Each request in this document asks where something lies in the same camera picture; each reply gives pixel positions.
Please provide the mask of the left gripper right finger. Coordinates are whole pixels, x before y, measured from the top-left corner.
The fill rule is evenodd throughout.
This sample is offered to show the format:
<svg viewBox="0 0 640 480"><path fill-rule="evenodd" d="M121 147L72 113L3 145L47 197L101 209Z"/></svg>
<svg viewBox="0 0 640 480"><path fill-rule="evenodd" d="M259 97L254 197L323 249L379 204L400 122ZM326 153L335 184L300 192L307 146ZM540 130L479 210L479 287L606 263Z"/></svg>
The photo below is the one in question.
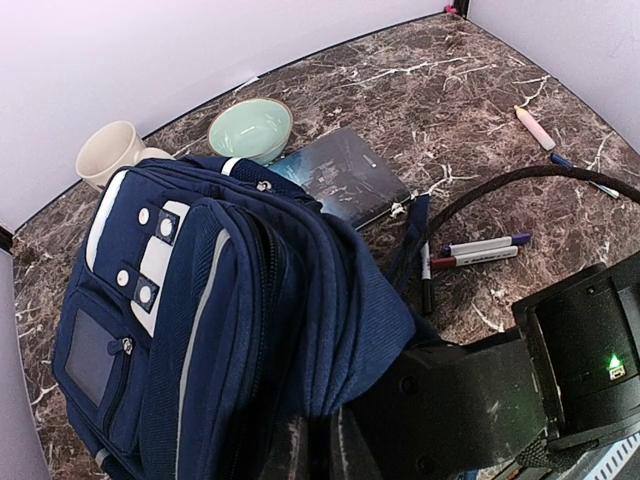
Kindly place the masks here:
<svg viewBox="0 0 640 480"><path fill-rule="evenodd" d="M332 417L332 478L382 478L356 419L347 407L341 407Z"/></svg>

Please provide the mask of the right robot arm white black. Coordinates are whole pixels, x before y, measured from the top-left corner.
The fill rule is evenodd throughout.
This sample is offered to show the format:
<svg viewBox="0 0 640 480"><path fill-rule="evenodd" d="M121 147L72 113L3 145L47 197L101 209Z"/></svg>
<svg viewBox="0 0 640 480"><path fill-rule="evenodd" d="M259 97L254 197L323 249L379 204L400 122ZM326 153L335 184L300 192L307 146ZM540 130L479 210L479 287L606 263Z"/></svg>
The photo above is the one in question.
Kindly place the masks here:
<svg viewBox="0 0 640 480"><path fill-rule="evenodd" d="M639 258L518 301L468 345L419 334L332 419L334 479L452 479L514 459L571 468L639 430Z"/></svg>

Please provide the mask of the navy blue student backpack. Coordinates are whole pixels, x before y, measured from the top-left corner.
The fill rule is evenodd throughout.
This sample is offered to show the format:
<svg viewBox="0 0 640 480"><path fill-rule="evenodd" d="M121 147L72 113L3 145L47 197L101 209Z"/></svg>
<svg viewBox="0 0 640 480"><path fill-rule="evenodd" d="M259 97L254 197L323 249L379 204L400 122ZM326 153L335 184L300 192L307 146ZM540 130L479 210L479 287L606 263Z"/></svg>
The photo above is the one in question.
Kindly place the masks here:
<svg viewBox="0 0 640 480"><path fill-rule="evenodd" d="M277 421L320 426L416 321L359 233L240 158L108 181L65 293L53 373L113 479L251 479Z"/></svg>

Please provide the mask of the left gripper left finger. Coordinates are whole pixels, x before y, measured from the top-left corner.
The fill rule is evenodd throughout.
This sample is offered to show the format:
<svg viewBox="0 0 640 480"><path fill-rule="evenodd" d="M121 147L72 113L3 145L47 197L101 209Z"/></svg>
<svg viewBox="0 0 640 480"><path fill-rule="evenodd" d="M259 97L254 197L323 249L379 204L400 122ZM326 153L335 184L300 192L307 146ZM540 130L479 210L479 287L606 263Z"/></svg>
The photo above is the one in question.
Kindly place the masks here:
<svg viewBox="0 0 640 480"><path fill-rule="evenodd" d="M310 478L310 473L309 422L299 415L289 416L284 426L281 479L307 480Z"/></svg>

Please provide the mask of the dark blue hardcover book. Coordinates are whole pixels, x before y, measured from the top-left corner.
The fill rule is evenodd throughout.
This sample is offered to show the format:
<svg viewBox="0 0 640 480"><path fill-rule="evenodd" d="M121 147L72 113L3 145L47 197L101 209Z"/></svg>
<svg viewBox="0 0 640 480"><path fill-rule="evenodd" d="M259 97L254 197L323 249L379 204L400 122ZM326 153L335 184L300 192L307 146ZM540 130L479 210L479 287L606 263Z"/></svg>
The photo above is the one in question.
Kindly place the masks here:
<svg viewBox="0 0 640 480"><path fill-rule="evenodd" d="M341 128L273 163L269 169L301 186L322 211L361 229L411 196L408 187L353 129Z"/></svg>

